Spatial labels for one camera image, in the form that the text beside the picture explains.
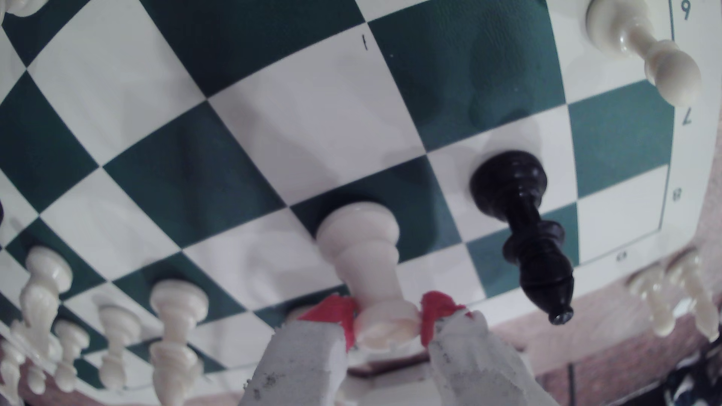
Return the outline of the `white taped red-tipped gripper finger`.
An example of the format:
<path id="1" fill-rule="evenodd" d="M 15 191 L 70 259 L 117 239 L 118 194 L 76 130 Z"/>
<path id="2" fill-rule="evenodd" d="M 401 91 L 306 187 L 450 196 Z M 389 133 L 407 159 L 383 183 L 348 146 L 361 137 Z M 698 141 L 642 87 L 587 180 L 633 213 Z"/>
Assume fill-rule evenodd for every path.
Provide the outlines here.
<path id="1" fill-rule="evenodd" d="M 442 405 L 557 405 L 480 311 L 440 291 L 426 292 L 420 304 L 420 340 Z"/>
<path id="2" fill-rule="evenodd" d="M 333 294 L 278 329 L 240 405 L 333 405 L 355 345 L 357 309 L 352 297 Z"/>

